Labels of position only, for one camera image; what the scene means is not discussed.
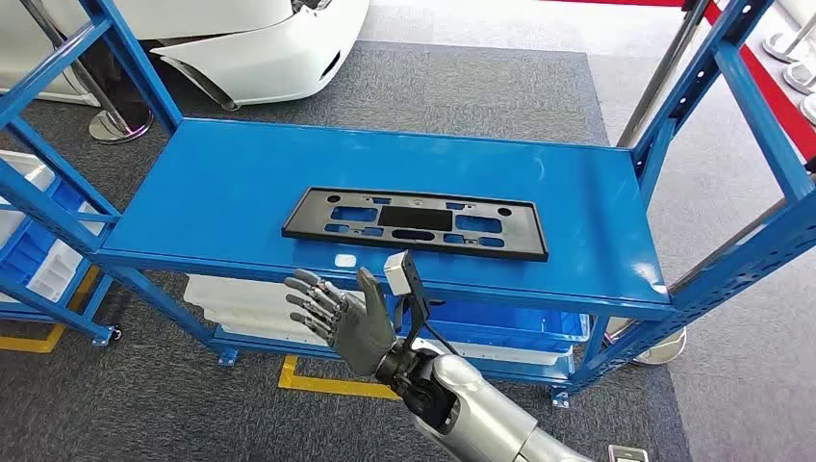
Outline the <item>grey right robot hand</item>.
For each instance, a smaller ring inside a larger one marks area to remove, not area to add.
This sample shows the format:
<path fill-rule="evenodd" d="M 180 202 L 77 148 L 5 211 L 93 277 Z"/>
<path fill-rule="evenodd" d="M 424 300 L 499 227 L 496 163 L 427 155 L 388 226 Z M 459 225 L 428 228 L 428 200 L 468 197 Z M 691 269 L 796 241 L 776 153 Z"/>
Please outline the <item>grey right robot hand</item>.
<path fill-rule="evenodd" d="M 297 269 L 284 285 L 297 291 L 286 301 L 299 308 L 290 313 L 296 321 L 331 347 L 358 375 L 374 375 L 396 342 L 382 291 L 370 271 L 357 269 L 363 297 L 339 289 L 330 281 Z"/>

